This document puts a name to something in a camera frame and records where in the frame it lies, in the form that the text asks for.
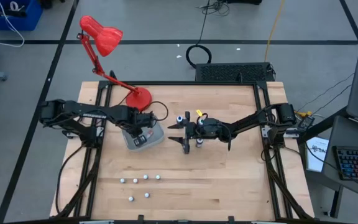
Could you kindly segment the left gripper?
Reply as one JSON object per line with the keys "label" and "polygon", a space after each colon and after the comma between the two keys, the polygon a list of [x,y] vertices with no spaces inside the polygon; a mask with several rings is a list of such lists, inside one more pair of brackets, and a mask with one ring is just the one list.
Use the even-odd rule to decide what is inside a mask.
{"label": "left gripper", "polygon": [[[153,114],[153,112],[140,113],[135,111],[129,115],[126,132],[133,138],[136,138],[143,133],[143,128],[152,128],[156,122],[157,117]],[[146,142],[147,138],[144,135],[134,139],[136,147],[139,147],[141,144],[145,144]]]}

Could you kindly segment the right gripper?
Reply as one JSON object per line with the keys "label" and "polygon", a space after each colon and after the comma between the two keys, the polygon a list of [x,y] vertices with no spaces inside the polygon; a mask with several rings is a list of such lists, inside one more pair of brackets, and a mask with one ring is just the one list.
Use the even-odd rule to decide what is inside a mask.
{"label": "right gripper", "polygon": [[190,139],[219,139],[227,143],[228,151],[231,150],[232,134],[229,128],[214,118],[205,118],[202,123],[200,120],[195,122],[190,121],[190,112],[185,112],[185,121],[183,123],[176,123],[168,127],[168,129],[183,129],[185,128],[185,138],[173,137],[168,138],[172,141],[183,145],[184,154],[190,153]]}

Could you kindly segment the grey plastic bin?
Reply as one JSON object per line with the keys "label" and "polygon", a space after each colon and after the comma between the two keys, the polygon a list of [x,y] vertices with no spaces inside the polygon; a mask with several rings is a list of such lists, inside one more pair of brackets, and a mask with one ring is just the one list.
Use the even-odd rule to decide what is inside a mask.
{"label": "grey plastic bin", "polygon": [[135,146],[134,139],[139,138],[140,136],[133,138],[125,130],[122,130],[122,136],[124,138],[124,141],[125,141],[125,144],[126,144],[128,150],[130,150],[132,152],[142,151],[149,147],[156,146],[164,140],[164,131],[158,121],[154,124],[154,126],[152,128],[143,128],[142,130],[143,130],[143,133],[140,136],[144,135],[146,137],[146,134],[149,130],[152,130],[154,133],[150,138],[147,138],[147,142],[145,144],[141,144],[139,147]]}

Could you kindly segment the black perforated computer case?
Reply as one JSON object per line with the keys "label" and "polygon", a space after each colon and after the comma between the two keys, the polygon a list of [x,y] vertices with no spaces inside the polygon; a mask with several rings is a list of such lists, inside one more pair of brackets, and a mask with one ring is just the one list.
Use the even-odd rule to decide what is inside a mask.
{"label": "black perforated computer case", "polygon": [[273,82],[275,70],[268,62],[204,63],[196,65],[198,82]]}

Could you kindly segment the red desk lamp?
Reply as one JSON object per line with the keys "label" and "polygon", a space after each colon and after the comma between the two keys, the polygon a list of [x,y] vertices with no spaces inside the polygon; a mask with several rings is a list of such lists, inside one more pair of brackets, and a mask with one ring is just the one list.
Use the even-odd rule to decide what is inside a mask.
{"label": "red desk lamp", "polygon": [[152,102],[151,93],[146,88],[131,86],[107,75],[91,46],[90,38],[93,38],[100,56],[106,57],[119,45],[123,37],[123,31],[115,27],[105,27],[91,16],[83,16],[80,19],[80,27],[81,33],[77,35],[77,39],[80,40],[94,65],[93,73],[109,80],[113,84],[128,89],[129,92],[124,99],[127,106],[137,108],[139,111],[147,109]]}

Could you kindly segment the black power adapter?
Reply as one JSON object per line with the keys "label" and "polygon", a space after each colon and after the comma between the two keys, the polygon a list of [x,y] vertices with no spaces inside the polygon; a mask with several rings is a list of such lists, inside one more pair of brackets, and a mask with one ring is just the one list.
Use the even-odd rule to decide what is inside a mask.
{"label": "black power adapter", "polygon": [[314,118],[312,116],[304,116],[298,124],[298,129],[307,130],[312,127]]}

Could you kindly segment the white printed paper sheet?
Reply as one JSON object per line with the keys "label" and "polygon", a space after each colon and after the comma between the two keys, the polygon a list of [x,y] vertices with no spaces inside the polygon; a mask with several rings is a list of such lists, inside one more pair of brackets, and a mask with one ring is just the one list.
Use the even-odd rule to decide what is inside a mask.
{"label": "white printed paper sheet", "polygon": [[306,145],[306,169],[313,172],[321,172],[323,161],[326,157],[329,141],[327,139],[314,137],[307,140]]}

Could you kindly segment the blue plastic crate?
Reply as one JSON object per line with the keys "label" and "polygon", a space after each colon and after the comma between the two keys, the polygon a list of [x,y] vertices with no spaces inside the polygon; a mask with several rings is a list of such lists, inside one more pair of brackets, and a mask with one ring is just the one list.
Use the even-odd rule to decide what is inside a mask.
{"label": "blue plastic crate", "polygon": [[0,30],[9,30],[10,24],[19,31],[35,29],[43,9],[38,0],[0,0]]}

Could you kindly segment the backlit computer keyboard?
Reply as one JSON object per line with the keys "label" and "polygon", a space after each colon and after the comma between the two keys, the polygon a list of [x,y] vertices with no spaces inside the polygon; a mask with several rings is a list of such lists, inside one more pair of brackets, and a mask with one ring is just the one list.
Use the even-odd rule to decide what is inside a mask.
{"label": "backlit computer keyboard", "polygon": [[358,147],[334,146],[334,158],[342,180],[358,180]]}

